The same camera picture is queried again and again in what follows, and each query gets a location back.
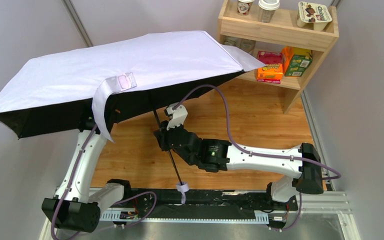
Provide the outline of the lavender folding umbrella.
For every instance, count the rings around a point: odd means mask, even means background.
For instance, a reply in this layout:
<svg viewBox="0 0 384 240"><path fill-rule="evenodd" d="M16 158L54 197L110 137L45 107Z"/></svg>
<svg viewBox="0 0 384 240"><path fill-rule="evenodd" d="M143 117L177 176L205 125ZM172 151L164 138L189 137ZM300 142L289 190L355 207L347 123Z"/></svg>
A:
<svg viewBox="0 0 384 240"><path fill-rule="evenodd" d="M79 130L92 117L109 142L115 123L198 98L262 66L199 30L34 57L0 91L0 123L28 138Z"/></svg>

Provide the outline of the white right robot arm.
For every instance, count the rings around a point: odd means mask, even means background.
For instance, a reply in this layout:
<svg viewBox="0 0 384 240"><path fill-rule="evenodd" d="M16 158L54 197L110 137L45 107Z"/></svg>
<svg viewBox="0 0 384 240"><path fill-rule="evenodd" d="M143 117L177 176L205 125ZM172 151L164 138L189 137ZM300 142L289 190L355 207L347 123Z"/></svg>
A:
<svg viewBox="0 0 384 240"><path fill-rule="evenodd" d="M171 150L188 165L206 172L257 170L282 174L281 179L267 186L275 202L285 203L299 193L320 195L324 192L320 156L311 143L290 149L257 148L200 138L183 126L161 127L153 134L162 151Z"/></svg>

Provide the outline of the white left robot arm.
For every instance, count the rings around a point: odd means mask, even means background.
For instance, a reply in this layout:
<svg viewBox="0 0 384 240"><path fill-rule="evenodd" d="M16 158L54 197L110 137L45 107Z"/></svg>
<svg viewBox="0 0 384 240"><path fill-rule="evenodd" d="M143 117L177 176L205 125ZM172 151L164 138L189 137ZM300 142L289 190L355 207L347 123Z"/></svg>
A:
<svg viewBox="0 0 384 240"><path fill-rule="evenodd" d="M92 233L101 214L131 192L128 180L110 179L90 194L98 158L107 143L89 117L79 124L75 152L67 173L52 198L45 198L41 209L54 228Z"/></svg>

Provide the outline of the orange pink snack box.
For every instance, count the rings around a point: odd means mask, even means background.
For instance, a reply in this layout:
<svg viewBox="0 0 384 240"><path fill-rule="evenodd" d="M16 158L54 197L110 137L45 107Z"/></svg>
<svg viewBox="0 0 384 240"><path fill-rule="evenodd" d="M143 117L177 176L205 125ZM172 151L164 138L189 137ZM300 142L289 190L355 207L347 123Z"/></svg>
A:
<svg viewBox="0 0 384 240"><path fill-rule="evenodd" d="M257 53L257 59L265 66L257 69L256 80L258 82L280 84L284 76L282 55L279 52L260 50Z"/></svg>

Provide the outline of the glass jar left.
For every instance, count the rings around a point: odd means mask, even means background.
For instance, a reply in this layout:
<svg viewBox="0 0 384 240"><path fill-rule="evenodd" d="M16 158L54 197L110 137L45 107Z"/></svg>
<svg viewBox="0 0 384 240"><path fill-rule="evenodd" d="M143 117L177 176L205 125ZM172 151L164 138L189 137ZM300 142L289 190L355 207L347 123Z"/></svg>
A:
<svg viewBox="0 0 384 240"><path fill-rule="evenodd" d="M224 37L224 45L239 48L240 44L241 44L241 40L242 39L239 37L225 36Z"/></svg>

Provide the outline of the glass jar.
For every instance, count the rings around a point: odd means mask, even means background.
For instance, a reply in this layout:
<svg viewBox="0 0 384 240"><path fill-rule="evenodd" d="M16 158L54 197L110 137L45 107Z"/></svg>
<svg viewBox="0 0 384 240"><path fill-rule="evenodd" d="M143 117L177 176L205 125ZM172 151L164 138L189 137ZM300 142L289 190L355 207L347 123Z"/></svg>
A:
<svg viewBox="0 0 384 240"><path fill-rule="evenodd" d="M239 37L225 36L224 37L224 45L239 48L240 44L241 44L241 40L242 39Z"/></svg>
<svg viewBox="0 0 384 240"><path fill-rule="evenodd" d="M243 50L244 52L253 55L254 54L254 49L256 46L256 41L255 40L250 40L250 39L244 39L242 38L240 41L239 48Z"/></svg>

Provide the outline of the glass jar right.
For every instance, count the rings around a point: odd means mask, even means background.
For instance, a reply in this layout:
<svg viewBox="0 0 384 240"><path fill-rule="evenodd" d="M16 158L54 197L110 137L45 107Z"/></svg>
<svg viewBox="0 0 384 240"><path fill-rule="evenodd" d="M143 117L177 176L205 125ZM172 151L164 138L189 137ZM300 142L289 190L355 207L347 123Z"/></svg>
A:
<svg viewBox="0 0 384 240"><path fill-rule="evenodd" d="M240 41L239 48L243 50L244 52L253 55L254 54L254 49L256 46L256 41L255 40L250 40L250 39L244 39L242 38Z"/></svg>

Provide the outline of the wooden shelf unit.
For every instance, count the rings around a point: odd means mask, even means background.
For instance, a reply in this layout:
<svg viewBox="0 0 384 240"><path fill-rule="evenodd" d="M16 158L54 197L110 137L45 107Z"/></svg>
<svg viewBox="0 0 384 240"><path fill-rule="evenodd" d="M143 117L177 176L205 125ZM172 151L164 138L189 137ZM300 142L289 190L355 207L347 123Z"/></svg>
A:
<svg viewBox="0 0 384 240"><path fill-rule="evenodd" d="M225 0L218 15L216 40L223 44L225 37L253 40L280 46L290 46L312 51L312 63L300 77L284 77L278 87L284 88L282 111L287 114L300 98L310 79L339 39L337 9L329 6L332 21L322 31L297 26L296 10L278 9L269 23L258 21L258 10L252 6L249 15L237 14L237 2Z"/></svg>

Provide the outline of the green orange carton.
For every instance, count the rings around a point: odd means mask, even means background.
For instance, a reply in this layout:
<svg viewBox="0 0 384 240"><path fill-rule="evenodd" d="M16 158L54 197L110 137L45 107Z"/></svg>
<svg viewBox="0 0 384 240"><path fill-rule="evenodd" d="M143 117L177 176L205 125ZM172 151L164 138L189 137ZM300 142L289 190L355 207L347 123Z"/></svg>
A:
<svg viewBox="0 0 384 240"><path fill-rule="evenodd" d="M306 48L285 46L280 53L285 77L301 77L313 61L313 51Z"/></svg>

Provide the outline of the paper cup red print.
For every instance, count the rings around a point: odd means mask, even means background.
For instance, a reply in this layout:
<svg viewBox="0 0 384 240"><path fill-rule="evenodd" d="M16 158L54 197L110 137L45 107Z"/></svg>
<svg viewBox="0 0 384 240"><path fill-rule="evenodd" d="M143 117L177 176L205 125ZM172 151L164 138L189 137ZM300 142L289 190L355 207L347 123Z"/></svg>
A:
<svg viewBox="0 0 384 240"><path fill-rule="evenodd" d="M247 16L250 13L253 2L254 0L238 0L236 5L237 14L240 16Z"/></svg>

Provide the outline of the clear cup white lid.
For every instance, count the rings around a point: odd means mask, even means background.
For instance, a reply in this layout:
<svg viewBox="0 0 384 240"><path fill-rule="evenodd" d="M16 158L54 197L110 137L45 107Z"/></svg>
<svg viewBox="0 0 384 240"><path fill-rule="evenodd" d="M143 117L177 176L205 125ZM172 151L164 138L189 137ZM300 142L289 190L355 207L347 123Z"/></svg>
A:
<svg viewBox="0 0 384 240"><path fill-rule="evenodd" d="M259 0L258 21L269 23L276 10L280 7L280 0Z"/></svg>

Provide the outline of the Chobani yogurt pack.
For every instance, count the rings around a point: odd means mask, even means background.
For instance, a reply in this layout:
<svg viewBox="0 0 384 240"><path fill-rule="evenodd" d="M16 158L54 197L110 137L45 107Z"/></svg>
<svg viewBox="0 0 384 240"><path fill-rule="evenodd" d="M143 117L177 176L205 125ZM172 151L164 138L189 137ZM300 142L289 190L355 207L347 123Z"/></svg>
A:
<svg viewBox="0 0 384 240"><path fill-rule="evenodd" d="M314 31L322 31L332 21L328 7L323 4L300 1L296 24L303 28L307 24L313 25Z"/></svg>

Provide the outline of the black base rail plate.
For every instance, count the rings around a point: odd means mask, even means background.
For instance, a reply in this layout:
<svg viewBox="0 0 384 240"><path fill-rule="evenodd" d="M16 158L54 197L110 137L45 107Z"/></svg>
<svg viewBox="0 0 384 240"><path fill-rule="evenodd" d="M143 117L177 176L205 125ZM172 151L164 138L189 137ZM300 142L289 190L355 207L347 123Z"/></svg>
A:
<svg viewBox="0 0 384 240"><path fill-rule="evenodd" d="M295 196L286 203L275 202L265 191L192 189L186 192L184 204L176 189L132 188L126 196L134 199L117 206L133 209L147 220L250 220L256 211L269 214L298 210Z"/></svg>

